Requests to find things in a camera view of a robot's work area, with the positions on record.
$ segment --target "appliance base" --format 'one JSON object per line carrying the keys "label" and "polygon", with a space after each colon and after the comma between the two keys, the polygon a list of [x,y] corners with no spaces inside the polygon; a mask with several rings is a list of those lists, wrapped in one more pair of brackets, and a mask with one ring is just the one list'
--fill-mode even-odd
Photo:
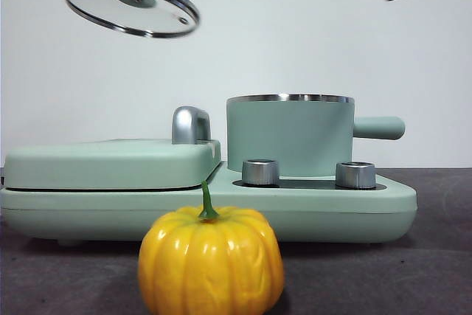
{"label": "appliance base", "polygon": [[[376,176],[379,190],[242,187],[240,173],[217,167],[209,178],[214,206],[259,210],[279,241],[383,243],[403,236],[417,210],[416,192]],[[333,180],[333,177],[311,180]],[[12,229],[61,244],[142,240],[161,215],[202,203],[200,188],[129,191],[1,191],[1,213]]]}

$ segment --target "silver knob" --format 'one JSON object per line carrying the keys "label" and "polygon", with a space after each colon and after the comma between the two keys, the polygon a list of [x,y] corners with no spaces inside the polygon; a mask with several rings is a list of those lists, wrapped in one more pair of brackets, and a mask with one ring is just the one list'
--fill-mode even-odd
{"label": "silver knob", "polygon": [[336,164],[336,184],[353,189],[374,188],[375,166],[370,162],[339,162]]}
{"label": "silver knob", "polygon": [[279,164],[275,160],[251,159],[243,162],[243,183],[279,184]]}

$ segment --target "metal pot rim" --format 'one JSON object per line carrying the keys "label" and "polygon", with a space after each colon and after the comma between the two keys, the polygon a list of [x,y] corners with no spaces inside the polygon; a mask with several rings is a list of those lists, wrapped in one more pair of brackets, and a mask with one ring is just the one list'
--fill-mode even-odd
{"label": "metal pot rim", "polygon": [[325,94],[262,94],[229,98],[226,103],[245,103],[250,101],[324,101],[328,103],[354,103],[352,97]]}

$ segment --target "glass pot lid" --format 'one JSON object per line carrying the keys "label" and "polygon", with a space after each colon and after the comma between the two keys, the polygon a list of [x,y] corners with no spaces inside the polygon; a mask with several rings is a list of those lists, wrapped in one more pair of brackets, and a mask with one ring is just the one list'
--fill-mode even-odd
{"label": "glass pot lid", "polygon": [[152,38],[187,35],[200,16],[190,0],[66,0],[78,15],[101,26]]}

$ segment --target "saucepan handle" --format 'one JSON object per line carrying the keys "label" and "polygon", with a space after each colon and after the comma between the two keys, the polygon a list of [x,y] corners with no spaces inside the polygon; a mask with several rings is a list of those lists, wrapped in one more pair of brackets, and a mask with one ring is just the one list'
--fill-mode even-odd
{"label": "saucepan handle", "polygon": [[405,133],[405,122],[399,117],[356,117],[354,137],[396,140]]}
{"label": "saucepan handle", "polygon": [[172,119],[172,144],[197,144],[198,140],[211,140],[209,115],[193,106],[181,106]]}

